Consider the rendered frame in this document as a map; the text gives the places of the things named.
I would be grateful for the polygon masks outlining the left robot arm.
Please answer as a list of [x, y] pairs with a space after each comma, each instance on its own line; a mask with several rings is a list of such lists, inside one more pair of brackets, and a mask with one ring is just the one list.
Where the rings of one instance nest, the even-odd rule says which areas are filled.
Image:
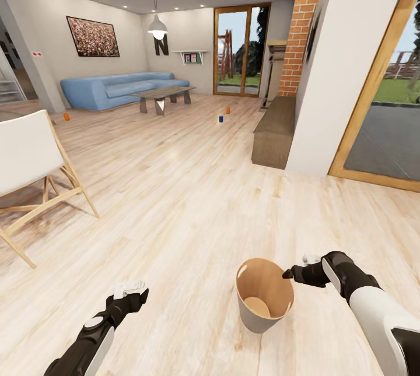
[[83, 324], [76, 342], [60, 359], [55, 359], [44, 376], [95, 376], [114, 340], [119, 324], [127, 314], [137, 313], [146, 304], [149, 290], [127, 294], [128, 290], [143, 288], [142, 280], [118, 282], [114, 296], [106, 299], [106, 311], [100, 311]]

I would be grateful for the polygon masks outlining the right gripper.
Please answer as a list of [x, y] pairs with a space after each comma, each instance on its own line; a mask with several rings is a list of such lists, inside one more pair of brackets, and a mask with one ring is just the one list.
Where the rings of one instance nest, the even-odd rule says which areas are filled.
[[321, 283], [316, 278], [313, 267], [314, 264], [306, 267], [294, 265], [290, 269], [287, 269], [282, 277], [283, 279], [294, 279], [295, 282], [308, 284], [310, 286], [325, 288], [327, 283]]

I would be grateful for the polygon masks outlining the trash can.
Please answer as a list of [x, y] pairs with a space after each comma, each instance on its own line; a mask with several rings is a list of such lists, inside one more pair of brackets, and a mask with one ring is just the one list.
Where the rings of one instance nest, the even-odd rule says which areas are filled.
[[240, 317], [252, 332], [264, 333], [293, 307], [295, 292], [285, 271], [266, 258], [245, 260], [236, 273]]

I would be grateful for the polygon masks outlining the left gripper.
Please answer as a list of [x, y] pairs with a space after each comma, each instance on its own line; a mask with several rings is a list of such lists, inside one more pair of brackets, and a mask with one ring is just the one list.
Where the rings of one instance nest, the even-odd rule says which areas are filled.
[[127, 314], [137, 313], [140, 311], [140, 306], [146, 304], [149, 290], [147, 289], [144, 293], [131, 293], [121, 298], [120, 300], [114, 300], [114, 296], [109, 296], [106, 299], [106, 309], [110, 307], [116, 307], [121, 311], [122, 319], [124, 320]]

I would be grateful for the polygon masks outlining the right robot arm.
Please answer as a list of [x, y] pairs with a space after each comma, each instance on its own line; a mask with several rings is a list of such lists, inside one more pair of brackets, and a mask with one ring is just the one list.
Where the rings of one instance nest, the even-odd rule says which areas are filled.
[[420, 376], [419, 318], [342, 252], [305, 253], [303, 262], [287, 269], [283, 279], [320, 288], [331, 282], [349, 304], [384, 376]]

